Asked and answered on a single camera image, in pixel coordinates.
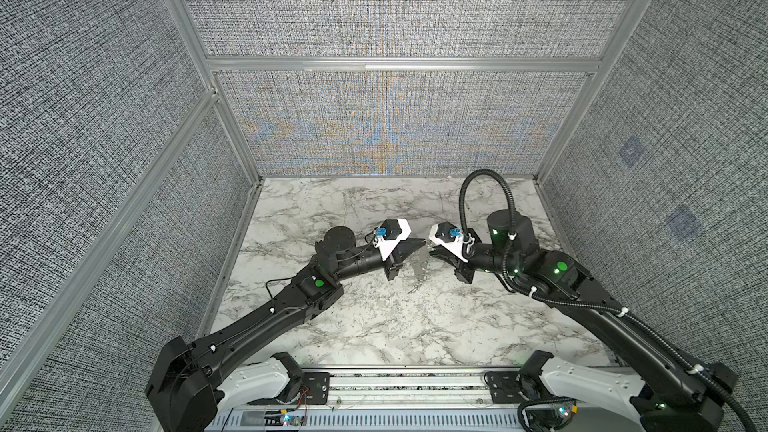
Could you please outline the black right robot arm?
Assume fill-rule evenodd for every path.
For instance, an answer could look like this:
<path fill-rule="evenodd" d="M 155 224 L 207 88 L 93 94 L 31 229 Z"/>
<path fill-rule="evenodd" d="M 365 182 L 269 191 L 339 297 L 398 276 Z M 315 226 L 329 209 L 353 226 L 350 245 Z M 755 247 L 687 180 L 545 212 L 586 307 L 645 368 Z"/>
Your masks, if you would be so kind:
<path fill-rule="evenodd" d="M 701 363 L 654 331 L 573 257 L 539 247 L 530 220 L 499 210 L 489 217 L 492 241 L 449 222 L 433 226 L 433 256 L 472 281 L 478 270 L 494 274 L 512 293 L 555 308 L 597 337 L 629 367 L 611 373 L 577 366 L 546 351 L 534 352 L 519 369 L 517 416 L 524 430 L 555 430 L 571 419 L 568 406 L 586 402 L 639 424 L 646 431 L 716 431 L 725 406 L 742 426 L 756 428 L 734 398 L 738 376 L 722 363 Z"/>

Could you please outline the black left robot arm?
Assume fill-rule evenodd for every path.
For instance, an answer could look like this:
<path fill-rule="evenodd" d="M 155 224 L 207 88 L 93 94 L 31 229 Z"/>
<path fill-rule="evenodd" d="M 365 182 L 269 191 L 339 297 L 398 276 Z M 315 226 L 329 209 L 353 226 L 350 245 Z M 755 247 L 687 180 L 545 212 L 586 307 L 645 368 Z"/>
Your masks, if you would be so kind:
<path fill-rule="evenodd" d="M 359 247 L 346 226 L 329 229 L 309 262 L 265 304 L 229 326 L 190 343 L 182 337 L 160 350 L 145 395 L 165 431 L 202 431 L 220 406 L 233 406 L 229 376 L 248 358 L 291 329 L 333 305 L 343 280 L 384 270 L 397 276 L 403 262 L 424 246 L 404 219 L 387 219 Z"/>

